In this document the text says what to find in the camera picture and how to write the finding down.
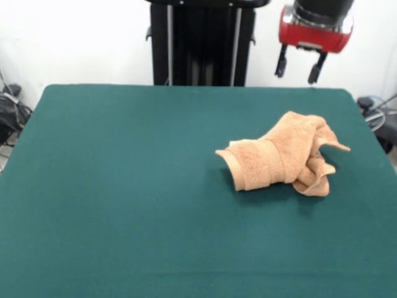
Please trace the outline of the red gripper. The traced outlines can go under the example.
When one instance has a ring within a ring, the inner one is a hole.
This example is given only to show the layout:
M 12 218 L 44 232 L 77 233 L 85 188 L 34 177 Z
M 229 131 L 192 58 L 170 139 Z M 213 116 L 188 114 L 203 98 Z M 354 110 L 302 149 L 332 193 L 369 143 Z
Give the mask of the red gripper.
M 347 45 L 354 28 L 354 19 L 348 14 L 340 25 L 326 28 L 309 24 L 299 19 L 292 5 L 282 9 L 279 24 L 279 41 L 282 45 L 275 70 L 278 78 L 284 76 L 287 65 L 287 47 L 307 48 L 322 51 L 316 64 L 313 65 L 308 77 L 309 84 L 318 81 L 327 53 L 340 53 Z

